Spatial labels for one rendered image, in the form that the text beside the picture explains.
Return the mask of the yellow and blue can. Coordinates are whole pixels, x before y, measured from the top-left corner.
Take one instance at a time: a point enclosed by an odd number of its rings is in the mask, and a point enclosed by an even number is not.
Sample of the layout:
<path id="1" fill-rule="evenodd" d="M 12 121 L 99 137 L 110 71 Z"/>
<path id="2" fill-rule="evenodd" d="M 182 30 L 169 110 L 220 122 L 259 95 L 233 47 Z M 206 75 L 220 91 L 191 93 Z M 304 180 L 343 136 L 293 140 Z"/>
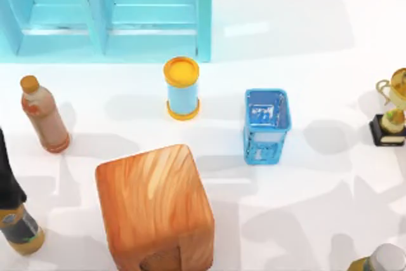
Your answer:
<path id="1" fill-rule="evenodd" d="M 167 111 L 179 121 L 193 119 L 199 112 L 197 81 L 199 66 L 193 59 L 177 56 L 164 65 L 167 83 Z"/>

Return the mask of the blue plastic basket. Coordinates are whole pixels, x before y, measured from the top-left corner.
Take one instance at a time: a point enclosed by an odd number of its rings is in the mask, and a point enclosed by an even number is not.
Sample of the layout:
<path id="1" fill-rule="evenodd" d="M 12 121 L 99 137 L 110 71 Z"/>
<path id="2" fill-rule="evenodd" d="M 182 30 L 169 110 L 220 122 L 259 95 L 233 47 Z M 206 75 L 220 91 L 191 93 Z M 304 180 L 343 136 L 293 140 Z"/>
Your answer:
<path id="1" fill-rule="evenodd" d="M 286 92 L 282 89 L 248 89 L 245 110 L 245 162 L 249 165 L 277 164 L 291 129 Z"/>

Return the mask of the wooden block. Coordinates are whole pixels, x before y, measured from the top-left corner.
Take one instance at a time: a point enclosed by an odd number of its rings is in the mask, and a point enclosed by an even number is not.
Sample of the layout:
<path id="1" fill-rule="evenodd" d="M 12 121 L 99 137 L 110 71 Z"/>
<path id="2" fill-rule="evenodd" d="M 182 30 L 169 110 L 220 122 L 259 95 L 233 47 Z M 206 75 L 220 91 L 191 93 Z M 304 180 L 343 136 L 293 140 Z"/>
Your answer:
<path id="1" fill-rule="evenodd" d="M 208 271 L 214 216 L 189 147 L 97 166 L 108 248 L 118 271 Z"/>

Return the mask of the light blue rack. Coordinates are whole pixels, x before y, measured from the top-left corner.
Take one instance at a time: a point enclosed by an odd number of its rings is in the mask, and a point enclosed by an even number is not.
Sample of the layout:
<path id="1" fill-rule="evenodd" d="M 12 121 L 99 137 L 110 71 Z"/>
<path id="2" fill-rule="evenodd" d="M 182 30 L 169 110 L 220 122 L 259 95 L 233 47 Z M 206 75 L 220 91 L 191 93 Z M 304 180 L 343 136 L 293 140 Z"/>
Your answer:
<path id="1" fill-rule="evenodd" d="M 211 58 L 212 0 L 0 0 L 0 63 Z"/>

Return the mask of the brown bottle with orange cap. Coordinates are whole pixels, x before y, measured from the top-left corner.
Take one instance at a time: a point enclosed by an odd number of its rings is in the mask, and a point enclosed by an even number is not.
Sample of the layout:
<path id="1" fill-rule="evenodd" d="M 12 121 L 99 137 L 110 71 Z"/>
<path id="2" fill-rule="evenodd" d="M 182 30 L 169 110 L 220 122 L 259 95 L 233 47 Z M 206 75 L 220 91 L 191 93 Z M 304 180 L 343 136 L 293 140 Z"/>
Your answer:
<path id="1" fill-rule="evenodd" d="M 51 92 L 39 84 L 33 75 L 20 80 L 22 109 L 31 121 L 42 147 L 57 154 L 65 150 L 70 136 Z"/>

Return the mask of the gold trophy on black base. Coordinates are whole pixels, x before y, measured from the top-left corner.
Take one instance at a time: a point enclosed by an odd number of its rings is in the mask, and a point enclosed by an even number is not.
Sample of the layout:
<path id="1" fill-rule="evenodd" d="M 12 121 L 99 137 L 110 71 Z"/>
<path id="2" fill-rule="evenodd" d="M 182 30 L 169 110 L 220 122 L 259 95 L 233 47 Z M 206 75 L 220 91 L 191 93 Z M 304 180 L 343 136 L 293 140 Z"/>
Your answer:
<path id="1" fill-rule="evenodd" d="M 398 69 L 390 80 L 376 83 L 377 92 L 385 105 L 395 107 L 383 114 L 376 114 L 369 123 L 375 146 L 401 147 L 406 142 L 406 68 Z"/>

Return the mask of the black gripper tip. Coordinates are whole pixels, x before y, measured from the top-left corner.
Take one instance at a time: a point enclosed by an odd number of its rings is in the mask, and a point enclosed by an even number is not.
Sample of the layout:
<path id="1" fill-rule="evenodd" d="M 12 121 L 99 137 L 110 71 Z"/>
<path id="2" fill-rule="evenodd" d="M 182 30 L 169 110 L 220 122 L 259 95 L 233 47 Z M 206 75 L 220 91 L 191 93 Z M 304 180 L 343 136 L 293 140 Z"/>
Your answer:
<path id="1" fill-rule="evenodd" d="M 16 209 L 26 200 L 27 195 L 11 169 L 3 130 L 0 128 L 0 209 Z"/>

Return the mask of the amber bottle with dark label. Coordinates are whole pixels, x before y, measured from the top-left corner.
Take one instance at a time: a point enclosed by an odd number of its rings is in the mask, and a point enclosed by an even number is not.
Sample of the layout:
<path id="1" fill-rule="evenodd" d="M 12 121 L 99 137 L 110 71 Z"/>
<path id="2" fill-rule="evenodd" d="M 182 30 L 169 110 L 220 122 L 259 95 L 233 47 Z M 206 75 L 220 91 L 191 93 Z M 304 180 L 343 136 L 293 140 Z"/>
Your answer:
<path id="1" fill-rule="evenodd" d="M 0 231 L 9 245 L 23 256 L 35 253 L 44 244 L 44 230 L 24 204 L 16 209 L 0 209 Z"/>

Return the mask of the yellow bottle with grey cap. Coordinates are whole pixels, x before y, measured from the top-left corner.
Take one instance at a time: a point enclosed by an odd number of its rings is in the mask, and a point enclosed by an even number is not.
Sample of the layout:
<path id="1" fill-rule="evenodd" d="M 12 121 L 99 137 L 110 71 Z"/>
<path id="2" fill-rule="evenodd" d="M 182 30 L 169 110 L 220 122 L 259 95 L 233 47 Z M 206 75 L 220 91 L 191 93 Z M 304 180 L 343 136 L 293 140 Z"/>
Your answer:
<path id="1" fill-rule="evenodd" d="M 385 243 L 371 255 L 353 261 L 347 271 L 406 271 L 406 253 L 394 244 Z"/>

